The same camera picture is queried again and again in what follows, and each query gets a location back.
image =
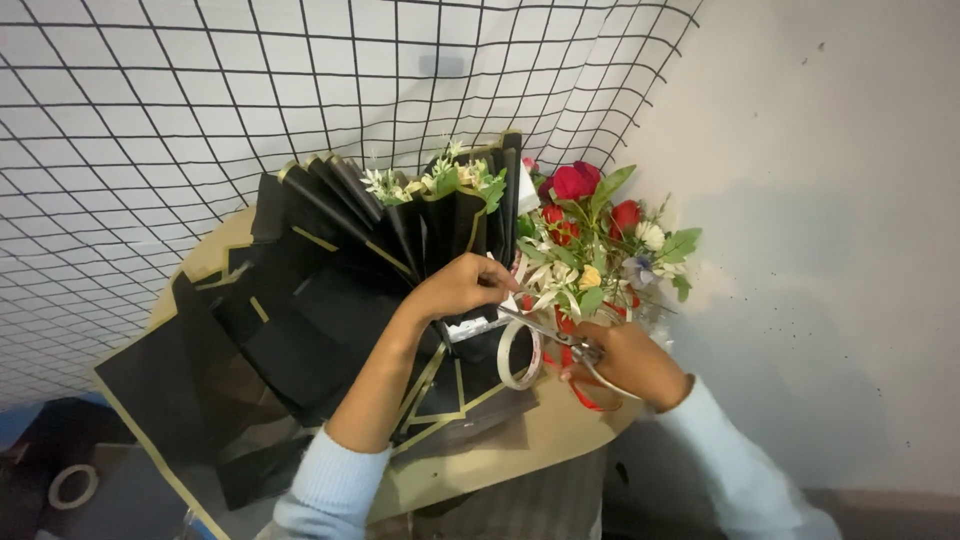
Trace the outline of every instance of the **person's right hand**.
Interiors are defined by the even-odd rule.
[[[605,353],[596,365],[597,373],[650,402],[657,412],[679,405],[689,393],[692,379],[639,325],[602,327],[581,323],[574,333],[593,339],[603,347]],[[579,363],[564,368],[561,379],[599,384]]]

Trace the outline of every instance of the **person's left hand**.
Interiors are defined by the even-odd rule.
[[[467,253],[427,278],[400,307],[426,322],[465,313],[484,304],[500,304],[511,291],[518,290],[519,284],[502,264]]]

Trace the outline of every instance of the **hand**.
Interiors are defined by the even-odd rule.
[[[465,313],[484,304],[500,304],[519,285],[502,264],[473,253],[453,259],[410,293],[401,309],[426,322]]]
[[[692,379],[640,326],[626,324],[607,328],[581,323],[575,333],[603,347],[605,353],[596,365],[597,373],[650,402],[657,412],[679,405],[690,392]],[[564,368],[561,379],[599,384],[581,364]]]

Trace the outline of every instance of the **white wall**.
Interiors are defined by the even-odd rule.
[[[705,230],[675,357],[804,487],[960,495],[960,3],[697,19],[615,154]]]

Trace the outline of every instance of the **tape roll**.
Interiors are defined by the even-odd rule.
[[[514,345],[516,333],[520,331],[521,328],[526,328],[526,325],[519,321],[513,321],[507,325],[507,327],[503,329],[503,334],[500,335],[500,344],[496,348],[496,371],[500,375],[500,380],[503,381],[503,385],[507,388],[513,388],[514,390],[526,390],[534,383],[534,380],[537,379],[537,375],[540,373],[541,359],[543,357],[543,354],[540,352],[540,334],[531,331],[534,353],[530,358],[530,367],[527,368],[523,377],[514,379],[514,375],[510,373],[510,349]]]
[[[63,481],[74,473],[80,472],[86,473],[86,489],[80,497],[73,501],[64,502],[60,498],[60,487],[63,485]],[[57,510],[71,510],[89,501],[90,498],[93,497],[93,493],[97,490],[98,483],[100,483],[100,480],[97,478],[96,469],[90,465],[71,465],[60,471],[57,477],[54,478],[53,483],[50,484],[50,489],[47,491],[47,501]]]

